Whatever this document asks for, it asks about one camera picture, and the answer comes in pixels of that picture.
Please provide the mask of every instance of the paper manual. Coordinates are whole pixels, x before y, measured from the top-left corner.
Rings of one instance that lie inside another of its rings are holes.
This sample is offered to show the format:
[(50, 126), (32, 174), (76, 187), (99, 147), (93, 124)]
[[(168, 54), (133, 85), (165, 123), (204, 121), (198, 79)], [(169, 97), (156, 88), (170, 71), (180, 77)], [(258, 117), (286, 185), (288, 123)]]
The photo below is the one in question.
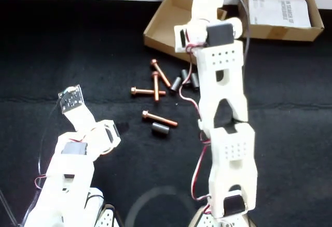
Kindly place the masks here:
[(250, 23), (311, 27), (306, 0), (248, 0)]

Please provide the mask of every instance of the cardboard box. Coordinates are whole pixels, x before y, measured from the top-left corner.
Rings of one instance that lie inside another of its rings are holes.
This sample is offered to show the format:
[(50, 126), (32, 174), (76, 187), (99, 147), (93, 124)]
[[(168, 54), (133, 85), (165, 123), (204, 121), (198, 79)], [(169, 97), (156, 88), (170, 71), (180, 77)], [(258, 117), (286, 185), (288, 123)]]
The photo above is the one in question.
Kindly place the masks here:
[[(189, 61), (186, 53), (175, 53), (174, 26), (187, 24), (191, 19), (192, 0), (163, 0), (144, 31), (144, 45)], [(224, 20), (226, 11), (218, 9), (218, 18)]]
[[(250, 24), (250, 37), (258, 39), (314, 41), (324, 30), (324, 24), (315, 0), (306, 1), (308, 4), (311, 27), (299, 28)], [(248, 7), (248, 0), (243, 0), (243, 2)], [(243, 36), (246, 37), (247, 19), (243, 6), (241, 4), (239, 4), (239, 12), (243, 24)]]

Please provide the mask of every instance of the screw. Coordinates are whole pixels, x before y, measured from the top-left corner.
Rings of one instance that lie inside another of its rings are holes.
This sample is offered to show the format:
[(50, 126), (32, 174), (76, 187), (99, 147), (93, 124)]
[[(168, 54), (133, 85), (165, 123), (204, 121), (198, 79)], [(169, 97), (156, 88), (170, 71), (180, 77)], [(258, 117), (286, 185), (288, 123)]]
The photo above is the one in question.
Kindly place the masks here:
[[(136, 87), (132, 87), (130, 90), (132, 95), (136, 94), (146, 94), (146, 95), (153, 95), (155, 93), (154, 90), (142, 90), (142, 89), (137, 89)], [(159, 91), (160, 96), (166, 95), (166, 91)]]
[(166, 86), (168, 88), (171, 87), (171, 83), (168, 81), (167, 77), (165, 76), (165, 74), (160, 69), (157, 60), (155, 60), (155, 59), (151, 60), (150, 64), (159, 72), (159, 74), (161, 76), (161, 79), (164, 81), (164, 83), (166, 84)]
[(154, 85), (155, 85), (155, 101), (159, 101), (159, 86), (158, 86), (158, 77), (159, 77), (159, 72), (153, 72), (152, 77), (154, 79)]
[(163, 122), (163, 123), (166, 123), (170, 126), (173, 126), (173, 127), (177, 127), (177, 122), (174, 122), (174, 121), (171, 121), (171, 120), (168, 120), (166, 118), (163, 118), (163, 117), (159, 117), (159, 116), (156, 116), (156, 115), (153, 115), (153, 114), (150, 114), (149, 111), (147, 110), (143, 110), (142, 112), (142, 117), (144, 119), (146, 118), (151, 118), (153, 120), (156, 120), (156, 121), (159, 121), (159, 122)]

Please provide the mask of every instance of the black fabric surface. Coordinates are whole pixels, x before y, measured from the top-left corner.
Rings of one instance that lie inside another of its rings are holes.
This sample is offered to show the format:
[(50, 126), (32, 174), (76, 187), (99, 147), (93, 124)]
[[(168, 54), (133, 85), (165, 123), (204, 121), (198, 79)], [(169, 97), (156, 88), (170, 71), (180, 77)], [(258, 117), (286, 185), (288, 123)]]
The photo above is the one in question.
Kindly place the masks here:
[[(119, 147), (95, 162), (92, 182), (121, 217), (154, 187), (173, 186), (190, 195), (202, 149), (194, 107), (178, 96), (163, 97), (156, 106), (151, 97), (129, 93), (131, 86), (152, 87), (152, 58), (172, 80), (188, 67), (143, 46), (143, 30), (158, 5), (0, 0), (0, 188), (19, 221), (35, 192), (44, 127), (49, 126), (42, 172), (57, 136), (74, 130), (59, 110), (46, 118), (57, 93), (78, 83), (95, 118), (113, 119), (122, 131)], [(245, 91), (256, 131), (259, 177), (251, 217), (258, 226), (331, 226), (332, 13), (321, 14), (326, 30), (314, 43), (252, 40)], [(143, 109), (178, 121), (178, 128), (166, 139), (152, 136), (141, 119)], [(209, 152), (197, 194), (207, 192), (210, 166)], [(10, 226), (0, 209), (1, 226)], [(193, 214), (177, 197), (160, 196), (142, 209), (135, 226), (187, 226)]]

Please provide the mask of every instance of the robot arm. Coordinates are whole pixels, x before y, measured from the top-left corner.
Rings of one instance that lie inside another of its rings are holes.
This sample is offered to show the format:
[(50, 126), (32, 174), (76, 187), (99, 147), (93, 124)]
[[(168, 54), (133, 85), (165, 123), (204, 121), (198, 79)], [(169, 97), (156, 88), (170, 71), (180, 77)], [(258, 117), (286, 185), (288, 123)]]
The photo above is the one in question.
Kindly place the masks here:
[(112, 120), (94, 120), (80, 86), (67, 88), (59, 93), (59, 99), (76, 132), (59, 136), (44, 186), (25, 227), (95, 226), (104, 200), (99, 189), (90, 188), (93, 162), (121, 141)]
[[(255, 208), (257, 168), (254, 160), (255, 132), (248, 121), (247, 100), (243, 92), (243, 44), (238, 18), (217, 19), (223, 0), (193, 0), (188, 24), (175, 26), (175, 51), (190, 51), (196, 57), (200, 80), (199, 128), (211, 140), (212, 168), (208, 202), (213, 219), (219, 223), (239, 219)], [(217, 81), (216, 73), (224, 77)], [(214, 126), (221, 100), (232, 108), (235, 133)]]

